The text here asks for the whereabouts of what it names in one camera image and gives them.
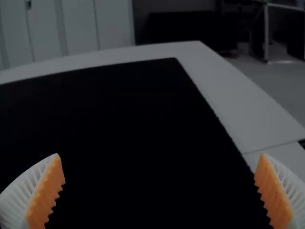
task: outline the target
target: white wall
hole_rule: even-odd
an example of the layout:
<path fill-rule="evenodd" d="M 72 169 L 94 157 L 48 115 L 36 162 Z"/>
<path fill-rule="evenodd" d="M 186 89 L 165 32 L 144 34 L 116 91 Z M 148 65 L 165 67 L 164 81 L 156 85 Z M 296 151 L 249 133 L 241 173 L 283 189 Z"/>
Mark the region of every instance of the white wall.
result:
<path fill-rule="evenodd" d="M 140 36 L 152 12 L 215 10 L 216 0 L 133 0 L 136 36 Z"/>

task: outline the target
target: white plastic teeth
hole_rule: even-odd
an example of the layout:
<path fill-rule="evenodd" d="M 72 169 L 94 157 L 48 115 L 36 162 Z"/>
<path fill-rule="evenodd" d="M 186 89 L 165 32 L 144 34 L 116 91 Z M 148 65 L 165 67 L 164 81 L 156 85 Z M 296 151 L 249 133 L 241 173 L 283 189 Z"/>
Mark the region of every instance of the white plastic teeth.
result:
<path fill-rule="evenodd" d="M 0 194 L 1 228 L 44 228 L 64 183 L 58 154 L 33 165 Z"/>
<path fill-rule="evenodd" d="M 273 157 L 262 154 L 255 184 L 274 229 L 305 229 L 305 183 L 297 175 Z"/>

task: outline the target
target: black panel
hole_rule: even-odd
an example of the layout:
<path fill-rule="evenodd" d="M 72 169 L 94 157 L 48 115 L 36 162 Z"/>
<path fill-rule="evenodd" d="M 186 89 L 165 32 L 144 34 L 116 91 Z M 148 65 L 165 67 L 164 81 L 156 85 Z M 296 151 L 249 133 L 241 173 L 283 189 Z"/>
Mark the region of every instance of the black panel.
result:
<path fill-rule="evenodd" d="M 248 165 L 176 59 L 5 84 L 0 110 L 2 190 L 61 156 L 46 228 L 270 227 Z"/>

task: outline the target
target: white table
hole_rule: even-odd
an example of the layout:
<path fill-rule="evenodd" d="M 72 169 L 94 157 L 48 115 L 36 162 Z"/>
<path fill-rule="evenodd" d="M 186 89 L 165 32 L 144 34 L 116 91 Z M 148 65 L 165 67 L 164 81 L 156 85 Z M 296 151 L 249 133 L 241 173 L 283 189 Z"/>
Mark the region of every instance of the white table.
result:
<path fill-rule="evenodd" d="M 287 111 L 201 42 L 137 46 L 57 58 L 3 71 L 0 84 L 81 68 L 168 57 L 179 60 L 243 154 L 305 138 L 305 129 Z"/>

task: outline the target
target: floor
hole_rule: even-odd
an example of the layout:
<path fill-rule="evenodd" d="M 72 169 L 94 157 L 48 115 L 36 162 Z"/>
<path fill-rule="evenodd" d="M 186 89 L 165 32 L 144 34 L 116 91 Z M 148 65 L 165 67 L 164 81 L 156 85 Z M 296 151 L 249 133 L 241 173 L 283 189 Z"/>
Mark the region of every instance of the floor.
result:
<path fill-rule="evenodd" d="M 246 44 L 239 46 L 237 58 L 227 60 L 305 127 L 305 62 L 265 64 L 248 55 Z"/>

